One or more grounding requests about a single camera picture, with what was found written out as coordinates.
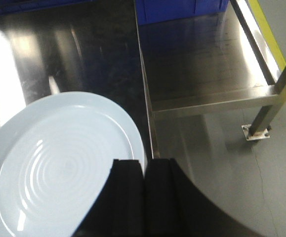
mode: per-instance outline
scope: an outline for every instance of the yellow floor line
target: yellow floor line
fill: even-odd
[[[277,64],[282,71],[286,66],[286,59],[283,56],[281,49],[279,48],[279,45],[276,41],[276,38],[274,37],[271,28],[268,24],[268,21],[266,19],[265,14],[263,13],[261,6],[258,2],[258,0],[248,0],[250,8],[255,16],[255,19],[259,25],[259,28],[275,58],[277,61]]]

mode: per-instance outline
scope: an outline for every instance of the blue bin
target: blue bin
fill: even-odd
[[[139,25],[213,14],[226,10],[229,0],[136,0]]]

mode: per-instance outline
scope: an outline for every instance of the stainless steel table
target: stainless steel table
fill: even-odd
[[[87,91],[123,107],[152,158],[134,2],[100,0],[0,17],[0,126],[50,94]]]
[[[245,0],[225,13],[140,27],[155,119],[262,106],[247,140],[267,138],[286,101],[281,73]]]

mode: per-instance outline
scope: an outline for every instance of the floor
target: floor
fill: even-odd
[[[260,1],[286,57],[286,1],[273,2]],[[241,125],[258,111],[156,120],[160,154],[176,158],[192,182],[241,223],[264,236],[286,237],[286,103],[271,123],[270,139],[247,142]]]

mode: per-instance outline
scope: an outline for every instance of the white plate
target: white plate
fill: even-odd
[[[113,159],[145,167],[130,116],[99,95],[40,99],[0,128],[0,237],[68,237],[100,193]]]

